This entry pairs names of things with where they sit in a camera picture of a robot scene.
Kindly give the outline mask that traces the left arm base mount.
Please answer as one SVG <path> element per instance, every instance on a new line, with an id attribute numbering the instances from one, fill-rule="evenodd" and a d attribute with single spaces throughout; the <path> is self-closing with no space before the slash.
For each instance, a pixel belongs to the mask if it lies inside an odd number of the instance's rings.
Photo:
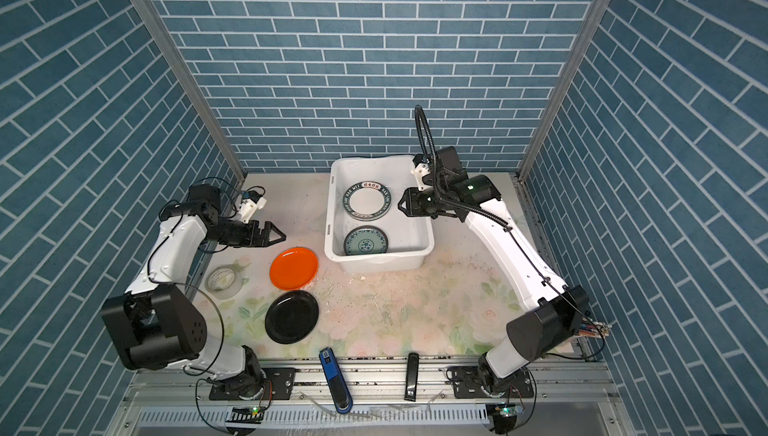
<path id="1" fill-rule="evenodd" d="M 258 376 L 242 374 L 223 381 L 213 381 L 212 401 L 289 400 L 296 370 L 288 367 L 262 369 Z"/>

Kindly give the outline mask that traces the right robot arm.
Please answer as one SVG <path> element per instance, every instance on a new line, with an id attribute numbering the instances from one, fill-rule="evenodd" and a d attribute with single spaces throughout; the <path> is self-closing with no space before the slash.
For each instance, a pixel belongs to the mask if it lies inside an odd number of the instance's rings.
<path id="1" fill-rule="evenodd" d="M 577 334 L 589 296 L 582 287 L 568 285 L 542 259 L 488 177 L 436 176 L 425 165 L 412 174 L 417 186 L 405 191 L 398 209 L 411 218 L 452 216 L 465 223 L 494 257 L 525 310 L 507 323 L 502 342 L 480 358 L 485 387 L 504 381 Z"/>

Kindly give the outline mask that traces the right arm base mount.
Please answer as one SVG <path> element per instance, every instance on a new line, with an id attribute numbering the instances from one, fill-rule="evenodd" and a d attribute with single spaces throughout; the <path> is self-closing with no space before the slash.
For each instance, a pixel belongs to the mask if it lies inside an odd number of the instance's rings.
<path id="1" fill-rule="evenodd" d="M 456 399 L 534 396 L 533 381 L 525 368 L 505 378 L 496 377 L 488 368 L 479 366 L 449 366 L 445 374 Z"/>

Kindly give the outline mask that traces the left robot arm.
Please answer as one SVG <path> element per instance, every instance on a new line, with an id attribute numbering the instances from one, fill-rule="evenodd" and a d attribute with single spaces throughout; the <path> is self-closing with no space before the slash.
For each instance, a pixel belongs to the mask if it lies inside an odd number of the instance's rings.
<path id="1" fill-rule="evenodd" d="M 185 295 L 187 277 L 199 247 L 266 248 L 285 241 L 272 223 L 254 214 L 266 204 L 260 186 L 245 190 L 236 212 L 227 216 L 220 189 L 193 185 L 185 201 L 159 212 L 159 233 L 138 275 L 100 311 L 113 347 L 128 370 L 179 367 L 223 385 L 253 391 L 264 375 L 252 349 L 232 346 L 209 334 L 205 317 Z"/>

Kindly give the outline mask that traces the green rimmed white plate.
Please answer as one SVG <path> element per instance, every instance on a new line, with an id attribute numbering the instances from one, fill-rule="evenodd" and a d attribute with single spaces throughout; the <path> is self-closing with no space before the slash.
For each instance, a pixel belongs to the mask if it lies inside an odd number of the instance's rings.
<path id="1" fill-rule="evenodd" d="M 354 220 L 371 222 L 381 219 L 389 212 L 392 195 L 381 183 L 362 181 L 353 184 L 345 191 L 342 205 Z"/>

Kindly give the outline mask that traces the orange plastic plate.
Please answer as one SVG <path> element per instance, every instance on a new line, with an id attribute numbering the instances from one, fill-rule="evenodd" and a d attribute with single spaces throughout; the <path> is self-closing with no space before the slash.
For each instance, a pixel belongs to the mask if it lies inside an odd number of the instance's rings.
<path id="1" fill-rule="evenodd" d="M 269 277 L 271 283 L 283 291 L 299 290 L 307 286 L 317 275 L 319 260 L 305 247 L 283 251 L 272 262 Z"/>

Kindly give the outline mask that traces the green blue floral plate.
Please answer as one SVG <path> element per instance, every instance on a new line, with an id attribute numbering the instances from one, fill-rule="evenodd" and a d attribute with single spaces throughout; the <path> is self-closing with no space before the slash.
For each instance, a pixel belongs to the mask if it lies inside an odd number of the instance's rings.
<path id="1" fill-rule="evenodd" d="M 389 240 L 379 228 L 371 225 L 353 229 L 344 240 L 346 256 L 364 256 L 384 254 L 388 251 Z"/>

